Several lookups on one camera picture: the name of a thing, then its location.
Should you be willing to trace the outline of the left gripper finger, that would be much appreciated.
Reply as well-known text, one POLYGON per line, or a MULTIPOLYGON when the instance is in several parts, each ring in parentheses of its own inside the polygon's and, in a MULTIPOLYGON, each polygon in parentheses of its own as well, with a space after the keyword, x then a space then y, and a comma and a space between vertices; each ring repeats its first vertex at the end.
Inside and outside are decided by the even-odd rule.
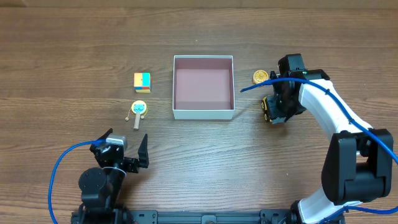
POLYGON ((95 152, 96 148, 105 142, 106 138, 113 133, 113 129, 109 128, 102 136, 100 136, 97 140, 95 140, 95 143, 91 144, 90 146, 90 151, 95 152))
POLYGON ((149 155, 148 155, 148 135, 145 134, 142 142, 138 148, 138 156, 139 156, 139 167, 140 168, 148 168, 149 166, 149 155))

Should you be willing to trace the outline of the yellow grey toy truck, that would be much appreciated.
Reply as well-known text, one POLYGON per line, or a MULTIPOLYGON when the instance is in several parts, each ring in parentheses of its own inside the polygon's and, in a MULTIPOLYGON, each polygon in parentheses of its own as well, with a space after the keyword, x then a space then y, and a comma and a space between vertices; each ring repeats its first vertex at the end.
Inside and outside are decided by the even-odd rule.
POLYGON ((264 113, 264 119, 268 123, 276 124, 279 122, 279 111, 273 96, 265 96, 261 101, 261 108, 264 113))

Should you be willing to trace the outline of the yellow round gear toy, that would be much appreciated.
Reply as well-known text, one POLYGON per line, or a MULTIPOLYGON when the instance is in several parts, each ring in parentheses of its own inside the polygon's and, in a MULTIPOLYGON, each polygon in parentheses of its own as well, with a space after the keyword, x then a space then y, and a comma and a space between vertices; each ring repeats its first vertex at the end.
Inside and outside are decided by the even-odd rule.
POLYGON ((256 70, 252 76, 253 84, 259 84, 269 79, 269 74, 265 70, 256 70))

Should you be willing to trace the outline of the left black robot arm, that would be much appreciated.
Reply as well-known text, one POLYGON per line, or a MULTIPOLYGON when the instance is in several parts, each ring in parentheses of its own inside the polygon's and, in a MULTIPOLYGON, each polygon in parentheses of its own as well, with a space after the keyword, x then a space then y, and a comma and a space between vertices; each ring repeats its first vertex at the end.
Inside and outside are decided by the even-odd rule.
POLYGON ((138 157, 126 157, 127 140, 109 129, 90 144, 98 167, 87 169, 79 178, 81 205, 72 213, 72 224, 84 223, 135 223, 131 211, 118 203, 119 194, 127 173, 138 173, 148 168, 148 135, 145 134, 138 148, 138 157))

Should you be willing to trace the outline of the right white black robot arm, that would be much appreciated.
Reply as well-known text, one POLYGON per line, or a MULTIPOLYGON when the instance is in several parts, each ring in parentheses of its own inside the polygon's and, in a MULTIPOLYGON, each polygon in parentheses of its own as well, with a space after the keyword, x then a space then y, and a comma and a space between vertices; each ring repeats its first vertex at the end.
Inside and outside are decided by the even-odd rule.
POLYGON ((274 89, 263 99, 268 122, 285 123, 309 111, 330 141, 321 174, 321 187, 294 202, 284 223, 342 223, 345 212, 378 215, 396 208, 375 210, 362 203, 387 197, 392 187, 392 164, 397 161, 394 140, 386 129, 374 129, 337 94, 323 70, 296 68, 271 72, 264 82, 274 89))

